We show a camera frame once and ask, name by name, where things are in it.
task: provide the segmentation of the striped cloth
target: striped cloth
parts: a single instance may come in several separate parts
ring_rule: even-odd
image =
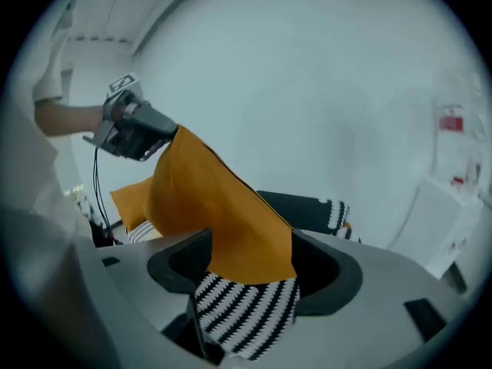
[[[195,292],[201,329],[230,354],[255,361],[294,323],[297,278],[245,285],[208,272]]]

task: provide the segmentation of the orange fabric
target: orange fabric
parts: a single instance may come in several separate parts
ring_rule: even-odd
[[[152,177],[111,192],[121,221],[128,231],[147,220],[144,215],[144,207],[147,202],[148,190],[151,187],[151,180]]]
[[[295,276],[291,226],[182,126],[158,160],[145,215],[164,237],[212,228],[208,270],[230,281]]]

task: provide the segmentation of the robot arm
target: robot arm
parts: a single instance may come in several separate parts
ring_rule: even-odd
[[[128,74],[110,85],[103,120],[93,138],[84,139],[115,156],[145,161],[172,141],[178,126],[141,97],[139,80]]]

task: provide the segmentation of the white fabric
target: white fabric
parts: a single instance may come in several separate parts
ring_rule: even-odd
[[[34,100],[62,96],[60,59],[73,20],[70,0],[56,0],[41,17],[12,67],[2,98],[1,199],[8,208],[40,214],[67,236],[91,237],[88,221],[60,189],[57,152],[35,123]]]
[[[141,241],[150,241],[151,239],[161,238],[162,235],[157,231],[149,221],[144,221],[134,230],[128,233],[128,241],[137,243]]]

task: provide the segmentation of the person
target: person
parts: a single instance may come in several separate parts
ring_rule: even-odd
[[[91,237],[88,221],[62,193],[56,150],[46,136],[96,132],[102,106],[71,108],[62,98],[62,50],[76,0],[56,0],[39,19],[12,66],[2,97],[0,201],[58,224],[66,236]]]

